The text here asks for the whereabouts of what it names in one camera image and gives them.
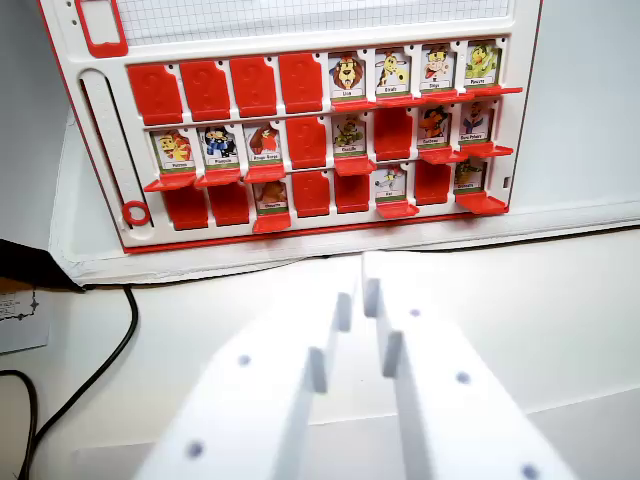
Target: cartoon dog character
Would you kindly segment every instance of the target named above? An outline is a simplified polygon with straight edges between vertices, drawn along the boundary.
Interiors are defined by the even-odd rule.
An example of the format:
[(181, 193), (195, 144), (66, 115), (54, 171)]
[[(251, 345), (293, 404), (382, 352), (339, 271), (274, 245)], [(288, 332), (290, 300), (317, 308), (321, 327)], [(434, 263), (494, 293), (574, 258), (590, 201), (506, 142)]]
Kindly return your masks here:
[(446, 60), (446, 46), (440, 45), (432, 48), (427, 57), (427, 67), (425, 69), (424, 78), (435, 82), (438, 80), (438, 75), (445, 75), (449, 71), (449, 65), (446, 63)]
[(287, 190), (284, 184), (278, 181), (265, 183), (258, 201), (264, 203), (286, 202)]
[(251, 136), (249, 141), (249, 147), (256, 155), (260, 155), (263, 150), (270, 150), (272, 152), (278, 151), (278, 142), (276, 142), (276, 136), (278, 131), (267, 124), (260, 127)]
[(204, 141), (207, 144), (207, 155), (220, 152), (223, 157), (228, 157), (235, 153), (236, 143), (224, 127), (207, 127), (204, 131)]
[(424, 112), (423, 119), (420, 120), (420, 128), (424, 128), (426, 138), (439, 137), (444, 135), (443, 122), (449, 114), (444, 111), (444, 107), (440, 105), (438, 108), (432, 108)]
[(462, 121), (462, 125), (465, 127), (464, 133), (473, 133), (473, 129), (479, 127), (484, 123), (484, 107), (480, 102), (473, 102), (471, 104), (471, 112), (469, 116)]
[(191, 144), (177, 130), (165, 133), (158, 139), (158, 144), (164, 154), (176, 162), (187, 162), (191, 158)]
[(342, 90), (351, 90), (360, 83), (364, 70), (362, 65), (351, 56), (340, 58), (329, 73), (333, 75), (333, 83)]
[(380, 74), (380, 80), (378, 81), (378, 87), (382, 87), (387, 84), (391, 75), (394, 75), (398, 79), (398, 84), (406, 84), (409, 81), (409, 72), (398, 65), (406, 65), (404, 60), (398, 60), (393, 52), (385, 52), (384, 61), (376, 63), (376, 67), (382, 67), (382, 73)]
[(333, 139), (334, 145), (338, 147), (344, 147), (345, 145), (351, 145), (353, 142), (362, 140), (364, 135), (358, 131), (358, 124), (362, 122), (358, 120), (358, 117), (348, 115), (342, 128), (338, 125), (338, 131), (340, 134)]

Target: white table surface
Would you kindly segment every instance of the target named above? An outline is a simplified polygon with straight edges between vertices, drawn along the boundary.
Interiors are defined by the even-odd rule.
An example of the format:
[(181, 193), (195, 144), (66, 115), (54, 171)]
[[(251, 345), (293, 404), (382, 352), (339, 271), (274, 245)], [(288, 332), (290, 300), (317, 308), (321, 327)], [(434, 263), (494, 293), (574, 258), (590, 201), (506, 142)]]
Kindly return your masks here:
[[(419, 268), (441, 278), (430, 288), (440, 289), (442, 311), (583, 479), (631, 479), (640, 468), (639, 242), (640, 230), (628, 230), (415, 254)], [(136, 288), (137, 335), (50, 433), (34, 478), (126, 478), (126, 461), (113, 460), (122, 453), (100, 476), (91, 464), (74, 465), (74, 452), (157, 439), (216, 349), (265, 305), (286, 301), (319, 262), (332, 262), (336, 276), (360, 269), (354, 255)], [(118, 288), (51, 295), (49, 345), (0, 356), (0, 369), (32, 376), (42, 419), (98, 367), (130, 318)], [(358, 302), (355, 308), (353, 331), (338, 341), (329, 394), (314, 404), (304, 478), (386, 480), (402, 472), (395, 400), (378, 373), (374, 324)], [(27, 414), (21, 384), (0, 380), (0, 480), (18, 471)]]

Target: cartoon bird character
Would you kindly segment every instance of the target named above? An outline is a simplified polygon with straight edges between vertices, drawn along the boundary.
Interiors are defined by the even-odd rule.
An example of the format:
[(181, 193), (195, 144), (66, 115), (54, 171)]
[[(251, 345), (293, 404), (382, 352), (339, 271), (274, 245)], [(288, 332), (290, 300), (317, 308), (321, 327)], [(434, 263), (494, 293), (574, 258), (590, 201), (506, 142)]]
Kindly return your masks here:
[(337, 147), (344, 147), (345, 145), (351, 145), (353, 142), (357, 142), (358, 140), (362, 140), (364, 135), (362, 132), (358, 131), (358, 124), (362, 124), (358, 117), (354, 115), (348, 115), (347, 119), (342, 125), (338, 125), (338, 131), (340, 134), (333, 139), (334, 145)]
[(467, 64), (466, 78), (479, 78), (487, 75), (498, 66), (498, 57), (488, 45), (476, 45), (471, 51)]
[(207, 144), (207, 155), (220, 152), (222, 157), (228, 157), (236, 148), (235, 142), (224, 127), (207, 127), (204, 131), (204, 141)]
[(187, 162), (191, 158), (191, 144), (177, 130), (165, 133), (158, 139), (158, 144), (164, 154), (176, 162)]
[(278, 151), (277, 135), (278, 131), (275, 128), (272, 128), (269, 124), (264, 125), (251, 136), (249, 147), (256, 155), (260, 155), (263, 150), (276, 152)]
[(484, 123), (484, 117), (482, 116), (483, 110), (484, 108), (480, 102), (473, 102), (471, 104), (469, 116), (462, 121), (462, 125), (465, 128), (464, 133), (473, 133), (474, 128)]
[(425, 68), (424, 78), (434, 82), (438, 81), (438, 75), (445, 75), (449, 72), (449, 65), (446, 63), (446, 60), (447, 47), (440, 45), (432, 48), (427, 56), (427, 67)]
[(287, 201), (287, 190), (282, 182), (268, 182), (262, 187), (259, 202), (278, 203)]
[(362, 65), (351, 56), (340, 58), (336, 66), (329, 70), (333, 83), (343, 90), (351, 90), (360, 83), (364, 70)]
[(378, 87), (386, 85), (394, 74), (398, 79), (398, 84), (406, 84), (409, 81), (409, 72), (406, 68), (398, 67), (398, 65), (406, 65), (407, 62), (398, 60), (396, 56), (393, 55), (393, 52), (385, 52), (384, 55), (384, 61), (376, 63), (376, 67), (382, 67)]
[(394, 165), (387, 169), (386, 175), (382, 181), (376, 180), (376, 187), (385, 188), (388, 187), (389, 191), (393, 190), (393, 186), (399, 177), (404, 175), (404, 170), (399, 165)]
[(444, 135), (444, 121), (449, 114), (444, 111), (444, 107), (440, 105), (438, 108), (432, 108), (424, 112), (422, 120), (420, 120), (420, 128), (424, 128), (425, 138), (440, 137)]

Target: screw hole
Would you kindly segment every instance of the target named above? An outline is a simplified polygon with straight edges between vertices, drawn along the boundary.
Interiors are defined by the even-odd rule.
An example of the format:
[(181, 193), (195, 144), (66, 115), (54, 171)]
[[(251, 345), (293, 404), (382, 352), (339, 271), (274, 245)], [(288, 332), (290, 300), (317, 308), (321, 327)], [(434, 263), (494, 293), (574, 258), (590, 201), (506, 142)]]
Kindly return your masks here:
[(187, 456), (189, 458), (198, 458), (200, 455), (202, 455), (203, 451), (204, 447), (202, 446), (202, 443), (191, 442), (187, 447)]
[(467, 372), (458, 372), (456, 380), (464, 385), (468, 385), (471, 382), (471, 377)]
[(538, 474), (538, 470), (533, 465), (525, 465), (522, 467), (522, 475), (527, 480), (536, 480), (540, 475)]

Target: lion character card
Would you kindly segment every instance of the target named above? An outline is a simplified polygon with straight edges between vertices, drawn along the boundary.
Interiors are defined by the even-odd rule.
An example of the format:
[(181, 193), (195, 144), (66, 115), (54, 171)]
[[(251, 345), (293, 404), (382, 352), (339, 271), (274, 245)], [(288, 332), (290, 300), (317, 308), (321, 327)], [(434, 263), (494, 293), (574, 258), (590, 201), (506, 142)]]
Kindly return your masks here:
[(199, 128), (198, 138), (207, 170), (240, 166), (236, 137), (224, 125)]
[(289, 211), (287, 204), (287, 186), (284, 182), (256, 183), (253, 185), (258, 215), (283, 213)]
[(441, 92), (453, 89), (456, 54), (449, 45), (425, 45), (422, 49), (420, 91)]
[(376, 51), (376, 96), (391, 97), (409, 92), (411, 57), (400, 48)]
[(365, 122), (360, 115), (339, 115), (331, 119), (334, 157), (366, 155)]
[(473, 43), (467, 48), (464, 86), (467, 88), (498, 85), (502, 49), (490, 43)]
[(195, 170), (189, 139), (178, 130), (151, 132), (151, 143), (161, 173)]
[(355, 52), (329, 55), (331, 101), (365, 98), (365, 68)]

